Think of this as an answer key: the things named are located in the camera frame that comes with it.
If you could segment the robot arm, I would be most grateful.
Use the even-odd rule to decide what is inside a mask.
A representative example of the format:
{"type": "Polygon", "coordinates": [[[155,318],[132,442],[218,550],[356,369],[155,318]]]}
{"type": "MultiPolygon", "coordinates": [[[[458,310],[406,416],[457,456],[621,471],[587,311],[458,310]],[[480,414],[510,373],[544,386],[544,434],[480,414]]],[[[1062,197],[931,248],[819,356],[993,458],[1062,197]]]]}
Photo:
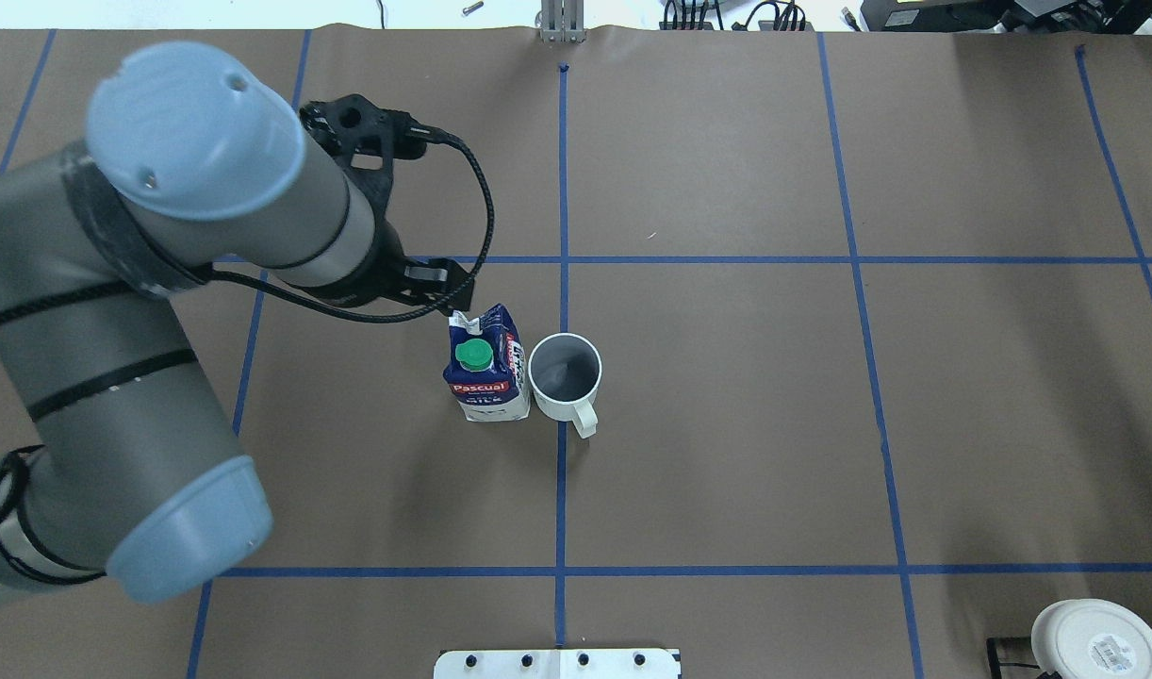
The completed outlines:
{"type": "Polygon", "coordinates": [[[0,361],[39,443],[0,459],[0,608],[115,579],[159,603],[252,554],[270,501],[170,304],[233,282],[342,320],[467,310],[495,212],[467,143],[365,96],[300,110],[213,44],[121,61],[84,137],[0,176],[0,361]],[[395,160],[467,158],[465,270],[387,220],[395,160]]]}

